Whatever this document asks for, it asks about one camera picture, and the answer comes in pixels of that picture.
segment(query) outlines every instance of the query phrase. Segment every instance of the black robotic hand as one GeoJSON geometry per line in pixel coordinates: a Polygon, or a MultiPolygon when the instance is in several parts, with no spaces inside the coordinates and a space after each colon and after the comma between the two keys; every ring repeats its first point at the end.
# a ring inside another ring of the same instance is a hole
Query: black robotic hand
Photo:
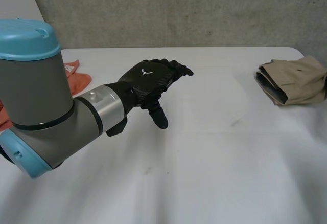
{"type": "MultiPolygon", "coordinates": [[[[144,60],[125,73],[118,80],[118,83],[109,84],[108,86],[115,90],[113,85],[128,83],[135,95],[135,103],[133,106],[140,106],[141,109],[148,110],[154,123],[159,128],[165,129],[168,127],[168,121],[164,110],[160,106],[159,99],[162,93],[167,91],[173,82],[176,82],[180,77],[186,75],[192,76],[193,72],[176,60],[170,62],[166,59],[144,60]]],[[[115,126],[116,128],[114,127],[112,131],[117,129],[122,131],[126,123],[127,118],[125,118],[121,124],[116,125],[117,127],[115,126]]]]}

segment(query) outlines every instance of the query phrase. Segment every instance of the orange cloth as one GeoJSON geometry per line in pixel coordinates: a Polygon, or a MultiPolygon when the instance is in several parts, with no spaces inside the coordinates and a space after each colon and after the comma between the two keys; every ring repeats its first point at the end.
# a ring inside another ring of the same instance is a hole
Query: orange cloth
{"type": "MultiPolygon", "coordinates": [[[[68,78],[71,94],[75,95],[85,89],[92,78],[88,74],[76,73],[76,69],[80,65],[79,60],[65,64],[66,76],[68,78]]],[[[12,127],[12,122],[0,100],[0,131],[12,127]]]]}
{"type": "Polygon", "coordinates": [[[92,81],[90,75],[75,72],[79,65],[79,60],[65,64],[66,75],[72,95],[78,94],[84,90],[92,81]]]}

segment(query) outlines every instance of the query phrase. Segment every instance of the white logo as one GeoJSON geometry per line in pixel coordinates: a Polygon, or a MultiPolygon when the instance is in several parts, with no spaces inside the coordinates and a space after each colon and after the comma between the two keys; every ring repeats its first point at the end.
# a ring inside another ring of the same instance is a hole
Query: white logo
{"type": "Polygon", "coordinates": [[[151,73],[153,73],[153,72],[145,72],[144,69],[142,69],[142,75],[144,75],[144,74],[151,74],[151,73]]]}

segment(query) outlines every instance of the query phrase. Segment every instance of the gray cylinder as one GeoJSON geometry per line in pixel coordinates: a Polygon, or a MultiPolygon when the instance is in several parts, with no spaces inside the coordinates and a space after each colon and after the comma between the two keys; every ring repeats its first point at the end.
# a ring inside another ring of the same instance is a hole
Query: gray cylinder
{"type": "Polygon", "coordinates": [[[51,122],[73,107],[60,52],[35,61],[0,59],[0,83],[0,100],[15,124],[51,122]]]}

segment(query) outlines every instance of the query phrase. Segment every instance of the black band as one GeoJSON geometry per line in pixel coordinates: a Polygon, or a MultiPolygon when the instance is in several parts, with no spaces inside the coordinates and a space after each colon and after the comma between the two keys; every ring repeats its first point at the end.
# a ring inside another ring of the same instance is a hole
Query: black band
{"type": "Polygon", "coordinates": [[[50,122],[36,124],[36,125],[21,125],[21,124],[17,124],[14,122],[12,124],[14,125],[15,128],[18,128],[20,130],[28,130],[28,131],[41,130],[41,129],[46,129],[46,128],[56,126],[64,121],[66,121],[73,113],[74,113],[74,104],[65,115],[63,115],[60,118],[57,118],[55,120],[52,120],[50,122]]]}
{"type": "Polygon", "coordinates": [[[99,113],[97,112],[97,110],[94,108],[94,106],[85,98],[83,97],[76,97],[75,99],[81,101],[84,105],[87,106],[87,108],[90,109],[91,113],[93,114],[96,122],[97,122],[97,125],[98,125],[98,128],[99,128],[99,136],[102,135],[103,133],[103,124],[102,124],[102,121],[101,121],[101,118],[100,118],[100,115],[99,113]]]}

